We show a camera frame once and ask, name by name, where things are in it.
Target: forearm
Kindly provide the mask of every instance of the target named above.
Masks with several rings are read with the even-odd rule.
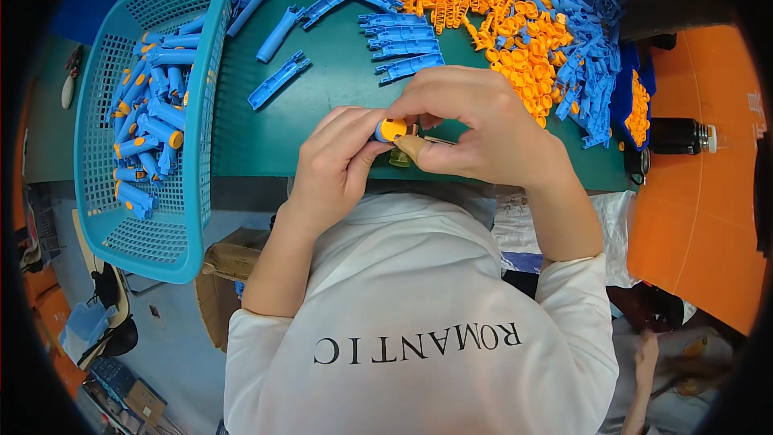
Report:
[[[551,173],[542,185],[527,187],[537,243],[546,262],[597,256],[601,225],[569,158],[561,159]]]
[[[294,317],[303,304],[316,235],[284,208],[242,294],[242,307],[255,314]]]
[[[636,385],[636,393],[633,395],[631,406],[628,407],[628,413],[625,414],[625,420],[623,421],[620,435],[641,435],[641,433],[644,432],[644,420],[651,392],[651,384]]]

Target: t-shirt sleeve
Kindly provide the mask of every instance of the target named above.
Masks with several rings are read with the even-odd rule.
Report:
[[[239,309],[228,325],[223,421],[230,433],[250,433],[268,367],[290,327],[290,317]]]
[[[555,262],[539,275],[534,297],[564,335],[584,385],[585,402],[599,412],[599,425],[618,377],[605,274],[604,254]]]

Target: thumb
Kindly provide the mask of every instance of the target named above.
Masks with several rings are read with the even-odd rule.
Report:
[[[394,146],[391,143],[382,143],[381,141],[365,143],[365,146],[349,160],[349,167],[346,169],[346,190],[352,189],[352,191],[362,195],[373,161],[376,160],[377,156],[392,148]]]
[[[459,145],[432,143],[414,135],[398,138],[394,144],[428,173],[460,174],[460,166],[466,163]]]

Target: open cardboard box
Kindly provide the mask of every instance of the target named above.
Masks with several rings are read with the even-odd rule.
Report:
[[[240,228],[214,243],[204,254],[204,264],[194,282],[198,310],[209,339],[223,352],[228,345],[228,321],[241,308],[234,281],[246,281],[270,233]]]

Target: teal plastic basket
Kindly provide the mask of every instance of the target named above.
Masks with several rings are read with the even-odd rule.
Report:
[[[185,141],[179,167],[164,188],[135,184],[159,196],[149,220],[115,198],[110,103],[132,47],[147,31],[169,33],[207,12],[188,79]],[[107,13],[82,71],[73,160],[83,236],[94,255],[155,280],[184,284],[201,269],[209,220],[209,161],[215,84],[229,0],[119,0]]]

